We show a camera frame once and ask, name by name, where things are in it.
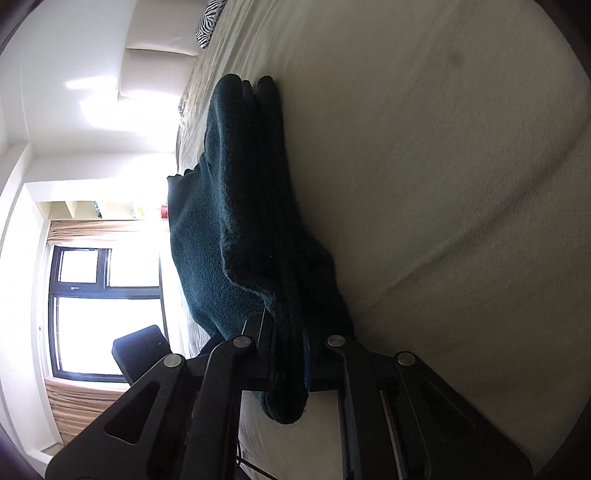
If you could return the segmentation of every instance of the beige curtain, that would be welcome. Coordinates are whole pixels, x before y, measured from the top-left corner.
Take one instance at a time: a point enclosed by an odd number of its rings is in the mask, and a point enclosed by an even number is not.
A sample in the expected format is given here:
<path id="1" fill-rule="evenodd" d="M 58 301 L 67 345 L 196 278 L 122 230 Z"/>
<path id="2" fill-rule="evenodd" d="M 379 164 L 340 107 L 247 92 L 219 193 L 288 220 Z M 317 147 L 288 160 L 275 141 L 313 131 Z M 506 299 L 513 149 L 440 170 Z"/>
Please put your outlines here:
<path id="1" fill-rule="evenodd" d="M 46 378 L 47 397 L 64 445 L 72 441 L 128 388 L 127 384 L 100 385 Z"/>
<path id="2" fill-rule="evenodd" d="M 71 247 L 83 242 L 85 247 L 99 247 L 110 242 L 144 243 L 168 232 L 168 220 L 54 220 L 47 243 Z"/>

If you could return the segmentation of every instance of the mattress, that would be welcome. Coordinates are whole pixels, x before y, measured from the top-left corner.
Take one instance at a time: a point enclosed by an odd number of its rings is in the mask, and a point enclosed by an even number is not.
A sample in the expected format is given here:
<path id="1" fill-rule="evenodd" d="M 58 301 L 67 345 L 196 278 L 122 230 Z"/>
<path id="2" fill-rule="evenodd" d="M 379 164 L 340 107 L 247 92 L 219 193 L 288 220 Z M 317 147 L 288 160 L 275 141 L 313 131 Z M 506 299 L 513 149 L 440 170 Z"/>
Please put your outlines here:
<path id="1" fill-rule="evenodd" d="M 540 469 L 591 394 L 591 85 L 551 19 L 531 0 L 230 0 L 181 172 L 230 72 L 277 82 L 295 196 L 358 339 L 415 352 Z M 249 395 L 253 463 L 342 478 L 333 394 L 293 426 Z"/>

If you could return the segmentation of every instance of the window frame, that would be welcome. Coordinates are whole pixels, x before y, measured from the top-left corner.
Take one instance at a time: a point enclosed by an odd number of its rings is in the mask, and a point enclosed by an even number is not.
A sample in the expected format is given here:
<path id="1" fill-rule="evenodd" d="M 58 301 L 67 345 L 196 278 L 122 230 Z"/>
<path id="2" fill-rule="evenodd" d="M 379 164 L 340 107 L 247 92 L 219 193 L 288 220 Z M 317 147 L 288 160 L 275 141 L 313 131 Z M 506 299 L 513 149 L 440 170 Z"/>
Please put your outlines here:
<path id="1" fill-rule="evenodd" d="M 96 263 L 97 275 L 96 283 L 75 283 L 60 282 L 61 262 L 63 261 L 63 252 L 66 251 L 98 251 Z M 77 299 L 130 299 L 130 300 L 152 300 L 160 299 L 160 308 L 162 310 L 162 322 L 164 326 L 164 336 L 168 340 L 168 327 L 166 324 L 166 315 L 164 312 L 164 295 L 162 288 L 162 268 L 160 256 L 158 257 L 158 287 L 111 287 L 109 281 L 109 269 L 111 261 L 110 248 L 79 248 L 79 247 L 55 247 L 51 258 L 51 269 L 49 279 L 48 295 L 48 337 L 51 371 L 56 378 L 66 380 L 87 381 L 87 382 L 121 382 L 125 383 L 123 375 L 108 374 L 83 374 L 78 372 L 69 372 L 61 368 L 60 349 L 58 342 L 59 335 L 59 316 L 56 310 L 59 307 L 59 298 L 77 298 Z"/>

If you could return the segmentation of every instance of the metal screw head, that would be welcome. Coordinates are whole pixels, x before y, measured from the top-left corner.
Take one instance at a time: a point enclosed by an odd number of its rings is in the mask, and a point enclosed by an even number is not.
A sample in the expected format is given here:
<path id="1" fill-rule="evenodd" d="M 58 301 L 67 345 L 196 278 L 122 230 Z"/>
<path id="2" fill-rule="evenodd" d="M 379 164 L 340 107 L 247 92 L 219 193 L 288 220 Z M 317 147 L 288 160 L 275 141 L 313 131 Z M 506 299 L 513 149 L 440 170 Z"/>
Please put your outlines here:
<path id="1" fill-rule="evenodd" d="M 343 346 L 345 344 L 345 339 L 344 339 L 344 337 L 341 337 L 340 335 L 331 335 L 331 336 L 329 336 L 326 343 L 328 343 L 330 346 L 338 348 L 338 347 Z"/>
<path id="2" fill-rule="evenodd" d="M 178 367 L 183 361 L 183 357 L 176 353 L 171 353 L 164 357 L 164 365 L 168 368 Z"/>
<path id="3" fill-rule="evenodd" d="M 240 337 L 236 337 L 234 339 L 233 343 L 234 346 L 237 348 L 246 348 L 252 343 L 252 340 L 250 339 L 250 337 L 247 337 L 246 335 L 240 335 Z"/>
<path id="4" fill-rule="evenodd" d="M 416 361 L 416 357 L 411 352 L 402 352 L 398 355 L 398 363 L 400 365 L 404 365 L 405 367 L 414 365 Z"/>

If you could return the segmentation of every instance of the dark green towel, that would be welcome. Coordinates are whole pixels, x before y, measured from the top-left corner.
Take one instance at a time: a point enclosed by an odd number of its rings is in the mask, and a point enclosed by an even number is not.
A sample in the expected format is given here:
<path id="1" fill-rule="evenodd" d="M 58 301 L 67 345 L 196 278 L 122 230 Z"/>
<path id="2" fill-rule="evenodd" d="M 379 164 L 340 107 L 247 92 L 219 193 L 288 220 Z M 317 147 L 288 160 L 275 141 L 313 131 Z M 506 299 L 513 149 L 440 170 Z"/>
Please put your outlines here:
<path id="1" fill-rule="evenodd" d="M 264 307 L 273 315 L 277 373 L 261 404 L 280 423 L 296 421 L 307 400 L 304 330 L 318 349 L 327 335 L 353 337 L 353 326 L 332 257 L 298 212 L 270 77 L 256 94 L 236 75 L 218 82 L 198 165 L 168 179 L 168 214 L 174 262 L 199 325 L 227 339 Z"/>

